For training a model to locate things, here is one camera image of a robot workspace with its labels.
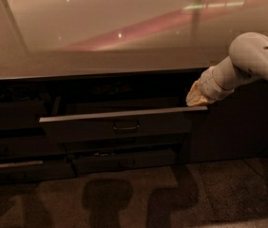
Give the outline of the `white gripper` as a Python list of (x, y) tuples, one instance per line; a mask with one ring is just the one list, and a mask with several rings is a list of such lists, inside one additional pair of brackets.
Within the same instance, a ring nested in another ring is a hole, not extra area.
[(185, 99), (188, 106), (210, 105), (223, 100), (234, 92), (234, 90), (226, 90), (219, 86), (215, 81), (213, 72), (214, 67), (209, 67), (191, 86)]

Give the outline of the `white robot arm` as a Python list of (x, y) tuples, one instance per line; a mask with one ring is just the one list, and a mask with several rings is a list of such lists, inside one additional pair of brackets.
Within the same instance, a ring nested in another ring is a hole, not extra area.
[(206, 69), (191, 86), (186, 104), (210, 105), (258, 79), (268, 82), (268, 37), (256, 32), (243, 33), (231, 43), (228, 56)]

